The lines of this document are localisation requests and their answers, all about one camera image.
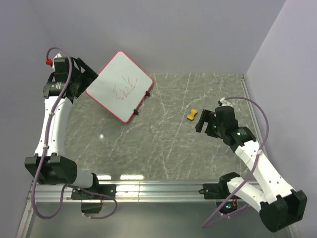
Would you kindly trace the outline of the yellow whiteboard eraser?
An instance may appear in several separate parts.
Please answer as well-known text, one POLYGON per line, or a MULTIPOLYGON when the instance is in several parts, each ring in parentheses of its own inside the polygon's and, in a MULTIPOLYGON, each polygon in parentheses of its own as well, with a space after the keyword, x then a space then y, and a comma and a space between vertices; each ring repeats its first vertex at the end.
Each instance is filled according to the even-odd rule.
POLYGON ((190 113, 187 115, 187 119, 193 121, 198 111, 196 109, 191 109, 190 113))

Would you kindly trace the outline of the red framed whiteboard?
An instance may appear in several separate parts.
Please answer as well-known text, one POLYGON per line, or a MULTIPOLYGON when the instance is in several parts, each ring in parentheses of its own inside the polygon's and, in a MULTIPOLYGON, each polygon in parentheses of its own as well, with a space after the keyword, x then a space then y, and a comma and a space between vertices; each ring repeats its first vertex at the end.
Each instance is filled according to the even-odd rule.
POLYGON ((153 80, 126 53, 118 51, 86 89, 86 94, 123 123, 149 94, 153 80))

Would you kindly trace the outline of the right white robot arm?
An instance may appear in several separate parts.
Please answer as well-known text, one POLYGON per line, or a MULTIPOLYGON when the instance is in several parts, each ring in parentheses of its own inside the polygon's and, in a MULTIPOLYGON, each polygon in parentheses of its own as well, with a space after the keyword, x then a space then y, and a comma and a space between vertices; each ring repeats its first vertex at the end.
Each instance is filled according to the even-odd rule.
POLYGON ((255 188, 231 172, 221 176, 217 184, 203 184, 199 192, 205 199, 226 199, 235 194, 258 211, 264 226, 273 233, 302 220, 307 196, 302 190, 296 191, 279 174, 259 150, 260 144, 253 133, 247 127, 239 127, 232 107, 218 107, 213 112, 203 110, 196 132, 201 132, 204 124, 207 125, 205 133, 222 139, 253 172, 260 186, 255 188))

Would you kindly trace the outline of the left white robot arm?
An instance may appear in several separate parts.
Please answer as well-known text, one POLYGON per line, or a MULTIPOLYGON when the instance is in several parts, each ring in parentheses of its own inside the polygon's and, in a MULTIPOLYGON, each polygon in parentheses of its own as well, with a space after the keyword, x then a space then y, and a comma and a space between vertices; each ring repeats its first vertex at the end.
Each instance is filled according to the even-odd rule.
POLYGON ((83 188, 88 199, 100 194, 96 174, 80 170, 65 156, 65 134, 74 99, 97 78, 80 58, 56 57, 54 72, 43 88, 45 117, 39 144, 34 155, 25 159, 25 168, 38 184, 71 184, 83 188))

